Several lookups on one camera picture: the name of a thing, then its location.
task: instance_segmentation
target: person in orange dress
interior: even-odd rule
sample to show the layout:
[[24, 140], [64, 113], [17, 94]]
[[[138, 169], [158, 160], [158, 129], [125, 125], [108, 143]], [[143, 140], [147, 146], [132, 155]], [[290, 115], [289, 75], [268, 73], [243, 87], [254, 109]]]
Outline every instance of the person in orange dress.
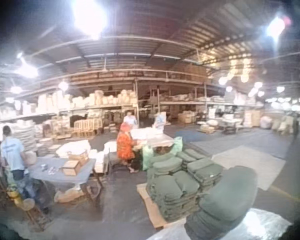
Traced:
[[124, 122], [120, 126], [120, 132], [116, 138], [116, 154], [121, 160], [121, 164], [128, 166], [130, 173], [136, 173], [139, 170], [140, 162], [136, 159], [133, 146], [137, 141], [133, 140], [130, 134], [131, 127]]

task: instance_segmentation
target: green plastic bag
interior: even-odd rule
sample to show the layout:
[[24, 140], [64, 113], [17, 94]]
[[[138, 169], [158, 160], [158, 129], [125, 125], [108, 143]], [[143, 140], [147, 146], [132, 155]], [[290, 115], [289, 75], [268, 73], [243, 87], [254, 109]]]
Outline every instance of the green plastic bag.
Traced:
[[174, 138], [172, 149], [170, 150], [170, 153], [173, 155], [176, 155], [177, 153], [182, 151], [182, 148], [184, 147], [184, 144], [182, 142], [182, 136], [177, 136]]
[[145, 145], [142, 147], [142, 169], [143, 171], [148, 170], [150, 159], [155, 155], [152, 147]]

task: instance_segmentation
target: ceiling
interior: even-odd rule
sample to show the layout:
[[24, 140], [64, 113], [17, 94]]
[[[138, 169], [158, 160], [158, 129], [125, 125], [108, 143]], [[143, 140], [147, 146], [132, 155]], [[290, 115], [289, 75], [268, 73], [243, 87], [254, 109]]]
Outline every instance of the ceiling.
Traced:
[[[229, 84], [242, 91], [262, 81], [266, 96], [275, 95], [279, 85], [286, 87], [286, 96], [300, 96], [300, 12], [295, 10], [300, 1], [98, 2], [108, 18], [98, 40], [75, 28], [70, 0], [15, 1], [0, 8], [5, 13], [0, 18], [0, 103], [12, 85], [22, 86], [24, 97], [51, 91], [63, 79], [74, 88], [87, 79], [83, 86], [89, 88], [134, 76], [216, 86], [231, 68], [236, 74]], [[289, 16], [292, 25], [275, 44], [266, 28], [277, 13]], [[39, 77], [14, 73], [21, 64], [19, 52], [38, 68]], [[244, 66], [250, 69], [247, 83], [240, 81]]]

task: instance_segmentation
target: orange headscarf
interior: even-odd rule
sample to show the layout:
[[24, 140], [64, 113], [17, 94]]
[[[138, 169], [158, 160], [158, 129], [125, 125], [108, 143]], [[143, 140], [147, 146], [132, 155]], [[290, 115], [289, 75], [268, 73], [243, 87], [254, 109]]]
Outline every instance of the orange headscarf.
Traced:
[[126, 122], [123, 122], [120, 126], [120, 131], [122, 132], [130, 132], [131, 128], [130, 128], [130, 125]]

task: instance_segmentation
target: hair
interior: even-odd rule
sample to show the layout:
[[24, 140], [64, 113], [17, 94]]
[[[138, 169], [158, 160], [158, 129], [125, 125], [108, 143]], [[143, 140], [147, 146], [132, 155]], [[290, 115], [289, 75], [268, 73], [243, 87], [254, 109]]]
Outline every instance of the hair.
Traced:
[[9, 136], [11, 134], [11, 128], [8, 125], [5, 125], [2, 129], [3, 135]]

